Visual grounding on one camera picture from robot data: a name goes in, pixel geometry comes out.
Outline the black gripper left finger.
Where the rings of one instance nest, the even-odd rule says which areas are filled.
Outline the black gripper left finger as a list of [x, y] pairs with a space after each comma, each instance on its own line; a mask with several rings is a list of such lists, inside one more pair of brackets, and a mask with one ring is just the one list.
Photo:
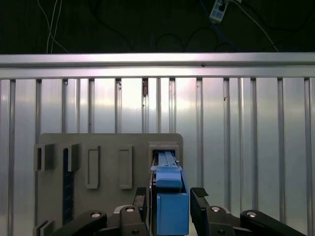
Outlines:
[[148, 236], [147, 189], [138, 187], [132, 205], [118, 206], [113, 214], [90, 210], [53, 232], [54, 236]]

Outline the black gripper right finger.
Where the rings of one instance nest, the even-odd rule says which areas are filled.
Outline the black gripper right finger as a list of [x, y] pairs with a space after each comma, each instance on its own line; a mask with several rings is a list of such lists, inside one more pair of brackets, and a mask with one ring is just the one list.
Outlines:
[[239, 217], [220, 206], [211, 206], [204, 188], [190, 189], [190, 215], [199, 236], [303, 236], [292, 227], [257, 210]]

